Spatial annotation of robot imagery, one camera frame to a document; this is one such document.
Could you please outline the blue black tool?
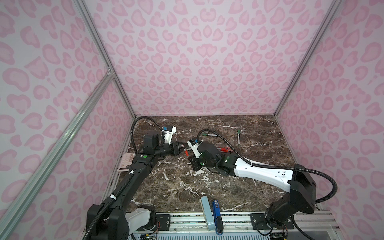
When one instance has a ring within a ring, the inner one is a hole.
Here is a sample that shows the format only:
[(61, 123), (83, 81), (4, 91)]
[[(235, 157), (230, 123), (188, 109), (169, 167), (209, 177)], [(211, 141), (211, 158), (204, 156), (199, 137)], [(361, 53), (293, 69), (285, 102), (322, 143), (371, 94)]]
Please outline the blue black tool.
[(218, 200), (213, 200), (213, 215), (216, 226), (216, 234), (221, 236), (224, 233), (224, 224), (220, 211), (220, 204)]

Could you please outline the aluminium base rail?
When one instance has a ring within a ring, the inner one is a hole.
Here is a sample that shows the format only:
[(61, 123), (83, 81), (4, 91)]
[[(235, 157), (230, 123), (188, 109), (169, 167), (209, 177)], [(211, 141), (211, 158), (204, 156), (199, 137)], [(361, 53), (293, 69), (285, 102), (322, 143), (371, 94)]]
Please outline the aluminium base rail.
[[(252, 212), (221, 212), (224, 233), (219, 236), (209, 231), (202, 212), (169, 213), (169, 229), (150, 235), (151, 240), (269, 240), (262, 236), (268, 231), (253, 229)], [(329, 211), (316, 211), (312, 215), (295, 215), (297, 225), (316, 240), (343, 240), (336, 220)]]

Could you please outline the light blue box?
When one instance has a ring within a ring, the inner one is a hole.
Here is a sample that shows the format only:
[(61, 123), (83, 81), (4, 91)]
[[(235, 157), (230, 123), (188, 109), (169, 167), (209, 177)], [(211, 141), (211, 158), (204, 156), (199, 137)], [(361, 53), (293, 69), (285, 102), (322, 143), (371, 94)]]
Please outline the light blue box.
[(216, 229), (213, 213), (211, 211), (210, 202), (207, 196), (203, 196), (200, 199), (203, 215), (208, 228), (208, 231), (214, 231)]

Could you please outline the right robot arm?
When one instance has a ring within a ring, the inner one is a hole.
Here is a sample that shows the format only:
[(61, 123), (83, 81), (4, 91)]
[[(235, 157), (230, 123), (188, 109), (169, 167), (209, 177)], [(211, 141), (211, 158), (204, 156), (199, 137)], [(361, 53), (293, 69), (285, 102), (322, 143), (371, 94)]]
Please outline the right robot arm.
[(211, 143), (189, 140), (194, 155), (189, 157), (194, 171), (205, 167), (222, 176), (249, 178), (273, 185), (286, 192), (270, 204), (265, 212), (264, 223), (278, 228), (297, 212), (313, 214), (316, 209), (316, 183), (307, 172), (272, 169), (272, 166), (248, 159), (236, 153), (222, 153)]

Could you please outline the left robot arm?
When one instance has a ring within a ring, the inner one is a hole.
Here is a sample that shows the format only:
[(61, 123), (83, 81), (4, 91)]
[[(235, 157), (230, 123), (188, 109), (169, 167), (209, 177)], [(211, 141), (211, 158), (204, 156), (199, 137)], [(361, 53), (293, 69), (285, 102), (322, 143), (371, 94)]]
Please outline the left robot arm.
[(165, 140), (164, 136), (150, 131), (144, 136), (141, 151), (135, 154), (129, 172), (99, 205), (87, 212), (85, 240), (126, 240), (141, 227), (151, 230), (155, 224), (155, 209), (141, 206), (128, 213), (127, 208), (140, 185), (152, 172), (159, 160), (177, 156), (187, 144)]

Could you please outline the green cap marker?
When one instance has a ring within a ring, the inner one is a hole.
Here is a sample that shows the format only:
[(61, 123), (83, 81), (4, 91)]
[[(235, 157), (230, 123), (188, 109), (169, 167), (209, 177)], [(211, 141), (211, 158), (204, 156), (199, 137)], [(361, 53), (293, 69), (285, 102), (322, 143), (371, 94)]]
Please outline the green cap marker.
[(216, 135), (216, 134), (207, 134), (207, 133), (203, 133), (202, 136), (205, 136), (205, 137), (218, 137), (218, 135)]

